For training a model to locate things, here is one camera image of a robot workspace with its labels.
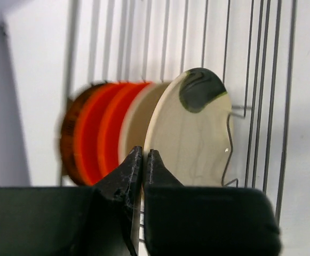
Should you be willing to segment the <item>cream plate with black patch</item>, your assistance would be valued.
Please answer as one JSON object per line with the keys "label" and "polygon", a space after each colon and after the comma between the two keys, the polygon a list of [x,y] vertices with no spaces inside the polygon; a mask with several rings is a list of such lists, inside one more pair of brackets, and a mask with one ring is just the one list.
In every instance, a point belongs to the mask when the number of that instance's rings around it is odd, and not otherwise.
{"label": "cream plate with black patch", "polygon": [[188,186],[222,186],[231,154],[230,96],[211,70],[189,69],[161,95],[149,122],[144,154],[157,150],[164,166]]}

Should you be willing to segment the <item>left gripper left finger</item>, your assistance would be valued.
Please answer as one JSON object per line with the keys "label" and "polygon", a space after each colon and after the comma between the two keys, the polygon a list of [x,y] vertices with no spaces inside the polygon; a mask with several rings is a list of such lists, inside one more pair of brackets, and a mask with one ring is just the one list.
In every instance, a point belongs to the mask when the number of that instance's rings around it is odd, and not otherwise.
{"label": "left gripper left finger", "polygon": [[142,148],[93,186],[1,187],[0,255],[137,255]]}

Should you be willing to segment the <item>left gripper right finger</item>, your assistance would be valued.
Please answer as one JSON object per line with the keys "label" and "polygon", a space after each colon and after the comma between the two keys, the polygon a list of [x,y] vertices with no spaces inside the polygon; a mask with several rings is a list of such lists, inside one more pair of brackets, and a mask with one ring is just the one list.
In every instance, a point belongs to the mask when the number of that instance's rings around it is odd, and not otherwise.
{"label": "left gripper right finger", "polygon": [[280,229],[260,190],[184,186],[157,150],[149,152],[143,174],[149,255],[280,254]]}

